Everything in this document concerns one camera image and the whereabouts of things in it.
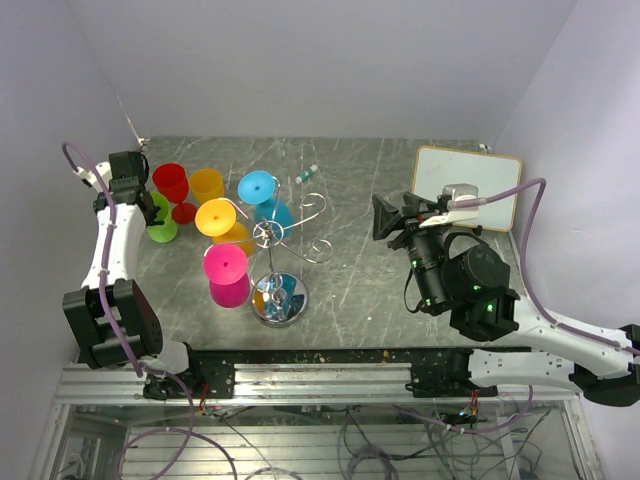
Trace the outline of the red plastic wine glass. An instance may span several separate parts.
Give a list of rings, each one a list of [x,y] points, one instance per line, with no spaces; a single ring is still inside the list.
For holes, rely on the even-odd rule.
[[[179,225],[193,222],[197,208],[187,200],[190,187],[186,170],[177,163],[165,163],[155,169],[152,180],[157,190],[173,204],[173,220]]]

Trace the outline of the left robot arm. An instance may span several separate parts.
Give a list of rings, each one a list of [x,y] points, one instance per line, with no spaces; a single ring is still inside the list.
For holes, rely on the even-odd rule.
[[[109,155],[99,164],[73,164],[73,173],[97,191],[98,235],[81,287],[64,295],[62,309],[79,360],[98,370],[131,365],[150,399],[192,397],[204,373],[191,346],[167,339],[158,316],[135,280],[144,231],[165,221],[146,188],[148,161],[140,151]]]

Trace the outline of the green plastic wine glass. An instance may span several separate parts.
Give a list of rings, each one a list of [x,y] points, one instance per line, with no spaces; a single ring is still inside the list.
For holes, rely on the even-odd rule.
[[[147,233],[156,243],[169,243],[175,239],[178,233],[178,226],[172,218],[170,203],[159,192],[152,192],[151,197],[157,212],[154,224],[147,227]]]

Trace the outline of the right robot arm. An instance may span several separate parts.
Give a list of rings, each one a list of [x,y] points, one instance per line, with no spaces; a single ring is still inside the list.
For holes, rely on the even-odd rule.
[[[448,313],[450,326],[462,336],[508,349],[461,354],[442,369],[436,387],[459,396],[499,385],[545,385],[605,406],[638,402],[638,326],[607,329],[552,316],[532,294],[511,288],[510,266],[479,230],[466,234],[474,245],[451,254],[461,234],[450,226],[475,219],[488,202],[476,186],[447,185],[434,201],[405,192],[403,201],[395,207],[373,195],[372,237],[407,253],[407,279],[420,293],[413,312]]]

